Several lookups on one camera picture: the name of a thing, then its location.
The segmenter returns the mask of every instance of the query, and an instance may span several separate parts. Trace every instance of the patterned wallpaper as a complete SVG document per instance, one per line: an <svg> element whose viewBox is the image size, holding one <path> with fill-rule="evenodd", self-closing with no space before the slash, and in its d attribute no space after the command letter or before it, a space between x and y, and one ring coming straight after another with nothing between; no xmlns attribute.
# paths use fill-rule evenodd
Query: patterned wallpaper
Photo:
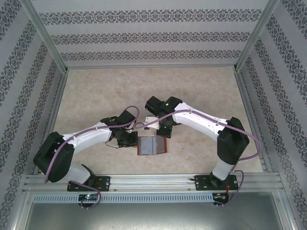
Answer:
<svg viewBox="0 0 307 230"><path fill-rule="evenodd" d="M235 64L267 0L34 0L68 67Z"/></svg>
<svg viewBox="0 0 307 230"><path fill-rule="evenodd" d="M0 0L0 230L47 131L62 74L17 0Z"/></svg>
<svg viewBox="0 0 307 230"><path fill-rule="evenodd" d="M280 1L241 71L299 229L307 229L306 16L304 1Z"/></svg>

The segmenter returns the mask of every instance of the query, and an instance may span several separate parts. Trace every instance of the beige floor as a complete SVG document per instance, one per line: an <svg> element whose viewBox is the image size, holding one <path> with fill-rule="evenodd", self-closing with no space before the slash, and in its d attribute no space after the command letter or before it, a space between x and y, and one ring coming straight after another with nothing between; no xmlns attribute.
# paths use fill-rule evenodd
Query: beige floor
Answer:
<svg viewBox="0 0 307 230"><path fill-rule="evenodd" d="M55 124L60 134L72 133L119 115L128 105L141 110L151 96L177 97L192 107L220 118L239 118L250 132L232 68L88 69L71 70ZM139 136L150 135L142 131ZM216 142L185 125L174 127L167 154L138 156L135 148L113 149L104 143L91 146L73 158L94 173L209 173L218 160ZM254 154L251 141L243 156ZM258 158L238 169L261 172Z"/></svg>

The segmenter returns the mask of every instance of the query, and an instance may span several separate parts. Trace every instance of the black mounting plate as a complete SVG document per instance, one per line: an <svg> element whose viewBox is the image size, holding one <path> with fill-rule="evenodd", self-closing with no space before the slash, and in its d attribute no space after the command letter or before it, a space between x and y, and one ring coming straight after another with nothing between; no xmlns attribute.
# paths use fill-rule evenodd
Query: black mounting plate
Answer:
<svg viewBox="0 0 307 230"><path fill-rule="evenodd" d="M228 175L225 180L221 181L219 187L211 184L211 177L209 175L196 175L194 176L196 191L208 190L226 190L229 185L229 190L237 190L238 183L235 175Z"/></svg>
<svg viewBox="0 0 307 230"><path fill-rule="evenodd" d="M96 176L94 180L94 185L91 186L100 192L108 192L110 188L110 177L109 176ZM67 185L68 192L92 192L92 189L85 188L74 184L73 182L69 181Z"/></svg>

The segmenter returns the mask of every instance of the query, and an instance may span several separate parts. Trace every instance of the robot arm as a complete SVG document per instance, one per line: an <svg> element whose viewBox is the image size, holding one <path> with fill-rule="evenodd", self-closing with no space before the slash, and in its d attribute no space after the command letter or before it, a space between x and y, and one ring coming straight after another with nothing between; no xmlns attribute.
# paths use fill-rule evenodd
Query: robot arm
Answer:
<svg viewBox="0 0 307 230"><path fill-rule="evenodd" d="M161 120L156 134L171 138L172 127L178 124L185 124L215 140L217 142L217 155L219 160L211 174L212 184L219 184L226 179L232 168L237 164L246 146L249 144L249 139L246 135L219 124L224 123L244 130L240 120L235 117L232 117L230 120L217 118L198 111L175 97L170 97L166 102L151 97L147 101L145 108L159 118L172 112L190 110L190 112L176 113ZM204 117L209 117L216 122L210 121Z"/></svg>
<svg viewBox="0 0 307 230"><path fill-rule="evenodd" d="M48 179L51 182L68 179L92 186L92 182L95 178L94 173L85 165L80 167L72 164L71 160L73 155L78 154L83 149L94 144L110 141L113 138L117 139L119 148L137 146L137 132L127 130L129 127L112 127L127 124L134 119L135 117L125 110L119 117L114 116L102 119L96 125L76 133L60 135L58 132L53 132L48 135L38 153L35 155L33 162L44 174L46 174L56 150L66 140L73 137L73 139L68 141L60 150L60 153L52 165ZM98 129L98 127L104 126L110 128Z"/></svg>

